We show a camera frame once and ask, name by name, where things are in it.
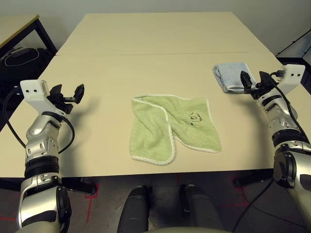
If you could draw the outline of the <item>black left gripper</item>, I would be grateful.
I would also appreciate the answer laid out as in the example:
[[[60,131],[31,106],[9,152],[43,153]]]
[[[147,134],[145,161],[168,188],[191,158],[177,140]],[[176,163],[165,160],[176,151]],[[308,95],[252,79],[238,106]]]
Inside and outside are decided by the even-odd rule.
[[[71,102],[79,104],[84,96],[85,87],[83,84],[76,87],[73,97],[64,97],[61,93],[62,85],[56,85],[50,90],[50,95],[47,99],[59,110],[63,111],[65,114],[70,114],[73,105]]]

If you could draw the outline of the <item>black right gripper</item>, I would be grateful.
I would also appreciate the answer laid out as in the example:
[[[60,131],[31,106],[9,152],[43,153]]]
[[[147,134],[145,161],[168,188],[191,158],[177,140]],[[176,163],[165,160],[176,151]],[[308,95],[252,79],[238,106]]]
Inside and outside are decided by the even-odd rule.
[[[240,73],[240,80],[243,85],[244,93],[250,94],[254,99],[259,99],[261,96],[267,94],[276,86],[275,80],[269,73],[260,71],[259,76],[260,82],[257,83],[258,87],[252,88],[253,83],[249,74],[243,70]]]

